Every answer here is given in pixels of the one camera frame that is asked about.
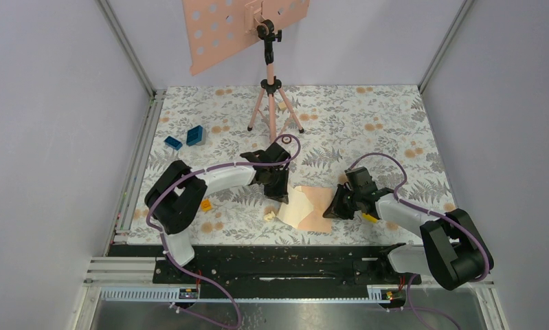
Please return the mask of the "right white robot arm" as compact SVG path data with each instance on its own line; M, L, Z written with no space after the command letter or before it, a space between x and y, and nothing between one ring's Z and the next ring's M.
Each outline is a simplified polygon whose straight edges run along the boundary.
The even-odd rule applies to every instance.
M356 212L389 221L420 237L420 245L391 247L378 262L378 277L396 282L404 273L431 276L442 288L457 287L487 276L494 259L469 213L456 208L434 211L397 199L390 188L378 188L364 167L346 171L348 181L337 187L323 216L353 219Z

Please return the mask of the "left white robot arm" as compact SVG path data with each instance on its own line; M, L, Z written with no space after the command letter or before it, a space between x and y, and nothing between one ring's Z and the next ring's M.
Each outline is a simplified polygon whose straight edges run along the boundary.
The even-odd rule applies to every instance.
M195 276L189 227L208 195L258 184L266 198L287 203L292 160L293 156L274 142L265 150L242 153L236 161L199 170L192 170L182 160L172 162L144 198L150 211L146 222L160 232L166 254L172 260L170 274L181 283Z

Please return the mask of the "tan paper envelope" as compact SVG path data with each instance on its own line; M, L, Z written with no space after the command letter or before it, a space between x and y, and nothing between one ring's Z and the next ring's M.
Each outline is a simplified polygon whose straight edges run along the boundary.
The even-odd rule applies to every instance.
M288 187L288 202L283 202L277 218L283 223L309 232L328 234L332 221L323 217L333 200L335 188L296 186Z

